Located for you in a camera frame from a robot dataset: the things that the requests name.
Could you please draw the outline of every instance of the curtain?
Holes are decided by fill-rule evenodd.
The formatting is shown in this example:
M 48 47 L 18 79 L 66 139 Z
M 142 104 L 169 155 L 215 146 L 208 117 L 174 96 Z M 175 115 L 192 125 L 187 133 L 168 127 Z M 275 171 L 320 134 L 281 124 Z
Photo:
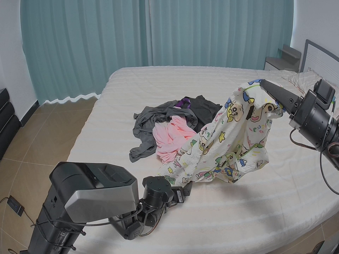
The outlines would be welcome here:
M 122 67 L 263 69 L 290 45 L 293 0 L 21 0 L 40 104 L 100 94 Z
M 290 45 L 294 0 L 150 0 L 153 65 L 264 69 Z
M 40 104 L 100 94 L 114 71 L 149 65 L 145 0 L 21 0 L 20 12 Z

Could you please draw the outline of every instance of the bed sheet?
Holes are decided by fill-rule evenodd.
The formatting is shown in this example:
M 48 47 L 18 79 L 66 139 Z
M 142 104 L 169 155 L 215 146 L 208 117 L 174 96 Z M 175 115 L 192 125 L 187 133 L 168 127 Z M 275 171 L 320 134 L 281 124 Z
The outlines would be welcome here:
M 145 106 L 201 94 L 223 105 L 239 84 L 258 78 L 300 94 L 282 78 L 291 74 L 188 66 L 117 70 L 95 103 L 68 161 L 123 166 L 138 179 L 142 197 L 142 179 L 154 176 L 161 160 L 154 154 L 129 161 L 129 150 L 140 144 L 132 133 L 134 113 Z M 185 203 L 170 209 L 151 235 L 127 241 L 110 225 L 85 228 L 87 235 L 75 243 L 77 253 L 259 254 L 290 243 L 339 209 L 339 198 L 321 177 L 318 152 L 294 145 L 289 139 L 291 130 L 288 114 L 274 120 L 266 144 L 270 162 L 264 168 L 235 184 L 218 179 L 193 184 Z M 299 133 L 294 138 L 309 144 Z M 327 160 L 323 162 L 325 175 L 335 187 L 338 174 Z

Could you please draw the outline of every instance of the purple strap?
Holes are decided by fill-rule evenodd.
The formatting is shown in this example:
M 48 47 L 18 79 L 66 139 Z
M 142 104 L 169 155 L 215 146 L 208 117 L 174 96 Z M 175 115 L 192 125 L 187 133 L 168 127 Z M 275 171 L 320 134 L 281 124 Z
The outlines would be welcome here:
M 189 98 L 183 98 L 183 99 L 181 99 L 178 103 L 177 103 L 177 105 L 175 106 L 175 107 L 182 107 L 182 105 L 184 104 L 184 103 L 188 103 L 189 105 L 186 107 L 186 108 L 190 108 L 191 107 L 191 102 L 190 102 L 190 100 L 189 100 Z

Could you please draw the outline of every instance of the pink garment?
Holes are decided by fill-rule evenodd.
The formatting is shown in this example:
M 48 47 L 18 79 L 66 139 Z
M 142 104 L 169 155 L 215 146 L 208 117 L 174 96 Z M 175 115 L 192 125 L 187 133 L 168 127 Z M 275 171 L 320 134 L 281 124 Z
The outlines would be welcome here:
M 196 132 L 187 126 L 186 119 L 180 116 L 172 116 L 172 120 L 165 126 L 156 123 L 153 128 L 153 136 L 158 146 L 156 154 L 164 164 L 171 162 L 183 144 L 195 135 Z

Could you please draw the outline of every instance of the headboard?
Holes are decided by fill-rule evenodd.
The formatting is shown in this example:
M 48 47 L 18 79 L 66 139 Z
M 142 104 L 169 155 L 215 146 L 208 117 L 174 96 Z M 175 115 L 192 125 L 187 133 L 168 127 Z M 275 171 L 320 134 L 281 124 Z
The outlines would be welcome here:
M 314 70 L 318 75 L 339 85 L 339 57 L 323 47 L 306 40 L 300 72 Z

